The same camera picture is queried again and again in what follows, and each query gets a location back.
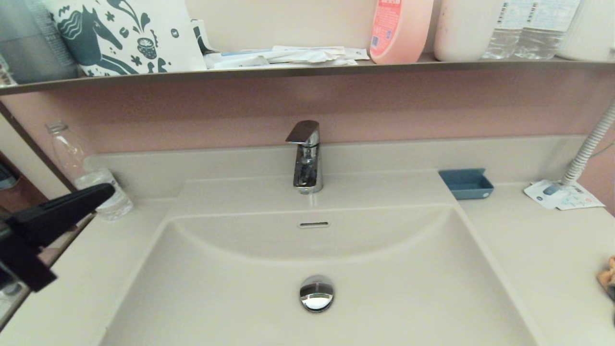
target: shelf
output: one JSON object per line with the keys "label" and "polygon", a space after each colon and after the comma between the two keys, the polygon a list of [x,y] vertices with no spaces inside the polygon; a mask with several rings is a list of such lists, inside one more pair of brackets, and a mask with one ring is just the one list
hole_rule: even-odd
{"label": "shelf", "polygon": [[375,65],[363,62],[357,66],[273,68],[233,71],[198,71],[177,73],[133,74],[96,78],[77,78],[62,81],[24,84],[0,88],[0,96],[49,91],[64,88],[87,88],[90,86],[114,86],[150,82],[195,81],[214,79],[248,79],[275,77],[343,76],[353,74],[410,73],[425,71],[473,71],[473,70],[615,70],[615,63],[577,62],[555,58],[534,61],[479,61],[479,62],[438,62],[431,54],[424,54],[418,63],[404,65]]}

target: bathroom sink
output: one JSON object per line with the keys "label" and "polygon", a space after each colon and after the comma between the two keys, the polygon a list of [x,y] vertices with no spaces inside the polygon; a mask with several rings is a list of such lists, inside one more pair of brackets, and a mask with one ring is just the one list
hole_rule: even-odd
{"label": "bathroom sink", "polygon": [[472,234],[444,204],[173,219],[101,345],[534,345]]}

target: soap dish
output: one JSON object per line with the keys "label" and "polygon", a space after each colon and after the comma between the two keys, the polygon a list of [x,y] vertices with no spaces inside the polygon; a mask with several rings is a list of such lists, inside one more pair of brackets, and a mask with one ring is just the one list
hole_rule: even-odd
{"label": "soap dish", "polygon": [[487,198],[493,192],[493,184],[484,176],[484,168],[450,169],[438,173],[456,199]]}

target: flexible hose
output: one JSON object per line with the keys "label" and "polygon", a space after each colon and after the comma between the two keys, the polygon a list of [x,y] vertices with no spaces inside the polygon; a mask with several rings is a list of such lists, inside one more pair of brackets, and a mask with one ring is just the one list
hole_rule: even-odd
{"label": "flexible hose", "polygon": [[615,98],[613,98],[611,105],[602,116],[602,119],[585,140],[585,143],[583,143],[583,146],[570,164],[566,174],[564,174],[564,178],[561,180],[562,185],[572,185],[576,183],[577,179],[583,173],[583,170],[585,170],[587,161],[591,158],[593,151],[602,138],[605,137],[606,132],[609,131],[613,123],[615,123]]}

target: faucet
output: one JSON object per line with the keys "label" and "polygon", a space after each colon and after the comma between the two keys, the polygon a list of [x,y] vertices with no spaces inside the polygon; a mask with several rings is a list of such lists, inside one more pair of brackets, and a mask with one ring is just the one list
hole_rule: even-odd
{"label": "faucet", "polygon": [[309,195],[322,190],[322,160],[320,159],[318,122],[313,120],[298,122],[286,138],[286,142],[298,145],[293,186],[302,195]]}

